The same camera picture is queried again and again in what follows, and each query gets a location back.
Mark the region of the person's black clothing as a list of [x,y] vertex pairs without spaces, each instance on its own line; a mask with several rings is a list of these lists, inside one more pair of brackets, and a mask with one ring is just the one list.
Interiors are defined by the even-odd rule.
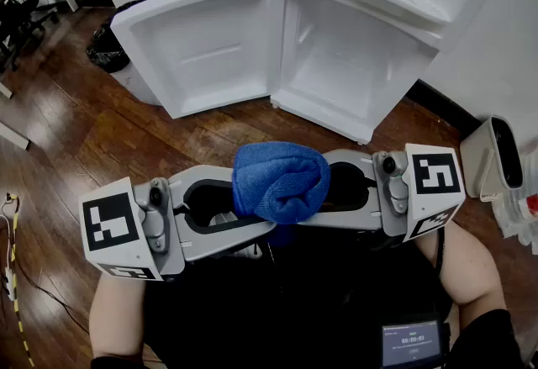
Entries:
[[[370,252],[348,240],[329,248],[309,231],[274,252],[145,281],[144,347],[167,369],[381,369],[384,325],[445,320],[457,306],[440,281],[443,255],[433,265],[413,240]],[[459,320],[458,336],[442,340],[445,369],[525,369],[508,309]],[[146,369],[142,356],[92,356],[90,367]]]

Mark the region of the white bin with black bag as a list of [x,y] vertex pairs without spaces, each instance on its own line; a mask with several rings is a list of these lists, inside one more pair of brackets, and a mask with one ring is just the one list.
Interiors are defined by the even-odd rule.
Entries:
[[107,72],[137,100],[145,104],[161,106],[160,101],[148,87],[111,28],[115,16],[144,1],[126,2],[117,8],[115,13],[93,33],[86,48],[86,54],[91,63]]

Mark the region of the clear water bottle red label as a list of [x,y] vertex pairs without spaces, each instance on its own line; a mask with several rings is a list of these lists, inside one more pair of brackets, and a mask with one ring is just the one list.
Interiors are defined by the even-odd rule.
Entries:
[[492,202],[504,238],[516,236],[538,256],[538,151],[522,157],[523,184]]

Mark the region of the beige small bin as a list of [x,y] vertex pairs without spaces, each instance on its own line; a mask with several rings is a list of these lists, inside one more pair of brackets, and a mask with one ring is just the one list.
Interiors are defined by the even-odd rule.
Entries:
[[460,143],[467,194],[492,202],[523,185],[523,170],[514,132],[497,115],[486,119]]

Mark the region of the white water dispenser cabinet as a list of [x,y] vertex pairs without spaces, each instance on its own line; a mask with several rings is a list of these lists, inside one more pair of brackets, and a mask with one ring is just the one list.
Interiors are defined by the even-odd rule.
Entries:
[[486,0],[285,0],[272,104],[359,144]]

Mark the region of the black office chair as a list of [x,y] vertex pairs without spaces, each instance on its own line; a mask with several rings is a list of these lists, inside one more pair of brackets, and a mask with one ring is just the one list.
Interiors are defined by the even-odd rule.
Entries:
[[43,23],[49,19],[59,22],[56,11],[50,11],[39,19],[33,19],[39,0],[4,0],[0,3],[0,74],[11,66],[16,71],[16,60],[30,40],[38,40],[35,30],[45,31]]

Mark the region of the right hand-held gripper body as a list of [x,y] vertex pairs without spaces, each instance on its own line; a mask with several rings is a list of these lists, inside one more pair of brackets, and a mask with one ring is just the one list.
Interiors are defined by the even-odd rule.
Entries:
[[382,229],[406,242],[443,228],[465,201],[452,148],[408,143],[372,156]]

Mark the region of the white metal desk frame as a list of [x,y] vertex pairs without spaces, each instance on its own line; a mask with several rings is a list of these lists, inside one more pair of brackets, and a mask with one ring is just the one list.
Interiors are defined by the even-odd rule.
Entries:
[[[13,96],[13,93],[5,87],[0,82],[0,93],[6,97],[7,99],[10,99]],[[2,136],[5,140],[10,141],[17,147],[27,150],[29,147],[29,140],[16,132],[15,130],[8,127],[4,122],[0,120],[0,136]]]

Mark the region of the blue cloth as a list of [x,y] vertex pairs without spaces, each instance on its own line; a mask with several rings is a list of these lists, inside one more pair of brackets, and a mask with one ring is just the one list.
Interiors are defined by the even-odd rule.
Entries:
[[267,241],[276,247],[291,245],[297,239],[294,226],[322,207],[330,178],[328,161],[307,146],[283,141],[244,145],[232,171],[235,213],[274,223]]

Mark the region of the person's right forearm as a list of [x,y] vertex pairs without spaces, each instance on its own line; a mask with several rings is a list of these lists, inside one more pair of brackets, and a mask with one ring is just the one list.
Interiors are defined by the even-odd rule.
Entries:
[[490,311],[505,310],[506,303],[498,268],[478,238],[451,221],[443,228],[445,241],[434,232],[414,239],[415,245],[434,265],[441,253],[440,281],[459,308],[462,328]]

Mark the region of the white panel piece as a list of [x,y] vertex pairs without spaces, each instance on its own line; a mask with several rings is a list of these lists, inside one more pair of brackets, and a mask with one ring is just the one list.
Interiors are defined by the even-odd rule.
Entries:
[[284,7],[285,0],[145,0],[118,13],[111,27],[178,119],[272,92]]

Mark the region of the black device with screen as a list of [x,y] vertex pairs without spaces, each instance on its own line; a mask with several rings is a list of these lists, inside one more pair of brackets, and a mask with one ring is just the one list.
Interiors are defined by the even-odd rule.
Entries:
[[443,360],[443,340],[435,319],[384,325],[381,345],[381,369],[435,369]]

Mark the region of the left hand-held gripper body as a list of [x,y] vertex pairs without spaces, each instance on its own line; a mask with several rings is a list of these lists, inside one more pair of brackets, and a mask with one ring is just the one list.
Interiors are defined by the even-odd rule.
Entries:
[[79,199],[86,259],[111,277],[165,281],[186,261],[165,178],[109,183]]

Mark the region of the person's left forearm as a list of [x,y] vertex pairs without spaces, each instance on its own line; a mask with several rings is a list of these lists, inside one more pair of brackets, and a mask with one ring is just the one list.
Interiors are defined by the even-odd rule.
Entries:
[[141,360],[146,285],[142,280],[102,274],[89,314],[89,337],[95,358]]

